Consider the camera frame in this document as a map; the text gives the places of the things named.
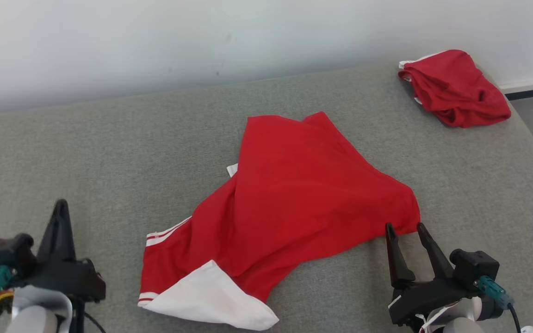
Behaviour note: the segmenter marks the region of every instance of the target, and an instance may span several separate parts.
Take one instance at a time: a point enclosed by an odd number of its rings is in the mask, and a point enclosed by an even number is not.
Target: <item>white stripe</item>
[[[158,237],[156,236],[156,238],[150,238],[149,240],[147,240],[147,242],[145,243],[145,246],[146,247],[150,247],[152,245],[156,245],[156,244],[160,244],[161,242],[167,240],[167,238],[173,234],[178,228],[180,228],[180,226],[182,226],[184,224],[184,222],[188,221],[190,219],[190,217],[180,223],[178,223],[177,225],[175,225],[172,230],[170,232],[168,232],[167,234],[165,234],[164,236],[161,236],[161,237]]]
[[[159,236],[159,235],[161,235],[161,234],[165,234],[166,232],[169,232],[170,230],[172,230],[172,229],[174,229],[174,228],[176,228],[176,227],[182,225],[184,222],[190,220],[191,217],[192,217],[192,216],[187,217],[186,219],[184,219],[184,221],[178,223],[178,224],[175,225],[175,226],[171,226],[171,227],[167,228],[167,229],[164,230],[164,231],[160,231],[160,232],[152,232],[152,233],[148,234],[148,237]]]
[[[152,293],[151,291],[148,291],[146,293],[140,293],[139,294],[139,299],[142,299],[142,298],[155,298],[157,297],[157,295],[159,295],[158,293]]]
[[[390,304],[388,305],[388,308],[391,308],[391,306],[393,306],[394,303],[396,303],[396,301],[398,301],[401,297],[402,297],[402,295],[398,295],[398,297],[396,297],[396,298],[392,301],[392,303],[390,303]]]

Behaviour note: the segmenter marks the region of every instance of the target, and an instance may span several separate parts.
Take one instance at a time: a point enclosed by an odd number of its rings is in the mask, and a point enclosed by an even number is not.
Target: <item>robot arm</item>
[[[510,309],[520,332],[514,300],[495,283],[497,260],[483,251],[456,249],[450,255],[453,268],[423,223],[417,225],[417,232],[435,273],[429,282],[415,282],[392,224],[386,225],[390,282],[394,287],[388,310],[393,324],[406,325],[415,333],[483,333],[476,321],[497,318],[504,309]]]
[[[55,203],[36,256],[32,245],[28,234],[0,240],[0,315],[12,314],[8,332],[83,333],[85,303],[105,299],[106,283],[91,260],[76,259],[65,200]]]

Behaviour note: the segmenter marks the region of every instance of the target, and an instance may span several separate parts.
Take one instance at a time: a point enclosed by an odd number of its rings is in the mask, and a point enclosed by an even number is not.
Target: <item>cable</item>
[[[522,328],[520,327],[520,320],[518,319],[518,314],[516,314],[514,310],[514,305],[509,303],[507,304],[507,308],[511,311],[511,315],[514,317],[515,329],[517,329],[517,333],[521,333]]]
[[[85,316],[85,318],[88,318],[89,321],[92,322],[92,324],[96,325],[96,327],[100,330],[100,332],[106,333],[106,331],[104,331],[104,329],[102,328],[102,325],[98,324],[98,322],[92,316],[90,316],[88,312],[84,311],[83,315]]]

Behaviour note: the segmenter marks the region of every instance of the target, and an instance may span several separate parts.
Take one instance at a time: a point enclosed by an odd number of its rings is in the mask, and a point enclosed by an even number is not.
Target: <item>folded red cloth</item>
[[[406,63],[398,72],[410,78],[425,110],[453,127],[492,125],[511,117],[503,93],[476,68],[468,53],[447,50]]]
[[[148,235],[138,305],[180,318],[267,329],[264,304],[304,261],[420,221],[412,190],[377,171],[324,112],[248,119],[237,173],[190,219]]]

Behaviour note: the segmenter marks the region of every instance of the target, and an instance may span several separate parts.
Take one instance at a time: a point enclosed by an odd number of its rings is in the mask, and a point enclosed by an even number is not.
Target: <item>couch cushion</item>
[[[533,137],[514,111],[490,127],[453,129],[412,99],[395,64],[0,114],[0,238],[38,241],[68,200],[78,257],[105,278],[87,311],[108,332],[230,332],[137,307],[146,234],[182,221],[226,179],[247,116],[326,111],[377,169],[410,186],[449,254],[483,250],[533,325]],[[432,278],[416,234],[401,238],[411,270]],[[385,240],[300,265],[275,287],[273,332],[407,332],[391,324]],[[0,332],[6,320],[0,320]],[[510,314],[481,323],[513,331]],[[95,332],[87,324],[86,331]]]

